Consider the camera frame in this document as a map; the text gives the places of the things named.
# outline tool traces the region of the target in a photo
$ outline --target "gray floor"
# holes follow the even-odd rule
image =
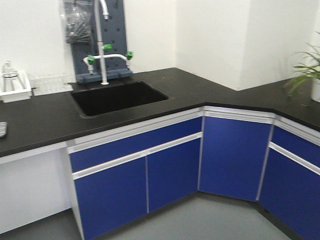
[[[281,229],[283,226],[278,223],[280,229],[290,236],[288,237],[262,214],[252,203],[198,192],[104,234],[96,240],[299,239],[285,227]],[[70,210],[0,234],[0,240],[80,239]]]

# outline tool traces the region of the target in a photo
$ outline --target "gray pegboard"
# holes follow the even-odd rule
[[[92,2],[92,16],[91,16],[91,31],[92,31],[92,43],[71,43],[72,57],[74,63],[74,71],[76,80],[78,83],[91,83],[99,82],[102,80],[100,74],[100,61],[97,60],[93,67],[93,75],[89,74],[87,65],[83,62],[83,58],[89,54],[97,56],[97,29],[94,13],[94,4],[99,4],[100,9],[100,23],[102,31],[103,44],[112,44],[113,49],[105,51],[105,55],[108,54],[121,54],[127,53],[127,37],[126,37],[126,25],[125,25],[125,13],[123,0],[106,0],[109,19],[105,20],[102,15],[102,8],[100,1],[93,0]],[[124,60],[115,58],[105,59],[107,79],[125,78],[133,75],[133,72],[127,68]]]

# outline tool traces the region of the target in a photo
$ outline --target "green valve handle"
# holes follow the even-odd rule
[[[110,51],[110,50],[112,50],[112,44],[105,44],[105,45],[103,46],[103,49],[104,49],[105,51]]]
[[[126,59],[131,60],[134,57],[134,52],[128,51],[125,56],[126,56]]]
[[[95,57],[93,55],[88,55],[88,63],[90,65],[94,64],[96,61]]]

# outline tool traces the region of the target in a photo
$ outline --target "cabinet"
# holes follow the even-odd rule
[[[74,181],[84,239],[147,213],[145,157]]]
[[[201,129],[195,112],[70,146],[72,208],[82,237],[90,240],[196,192]]]
[[[255,201],[271,125],[205,117],[200,191]]]
[[[319,133],[290,121],[275,124],[259,203],[303,239],[318,240]]]
[[[303,239],[319,239],[320,175],[271,149],[259,202]]]
[[[197,191],[200,139],[147,156],[149,210]]]

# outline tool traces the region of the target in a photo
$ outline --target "black sink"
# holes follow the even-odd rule
[[[166,95],[144,82],[74,91],[71,95],[87,116],[110,113],[168,99]]]

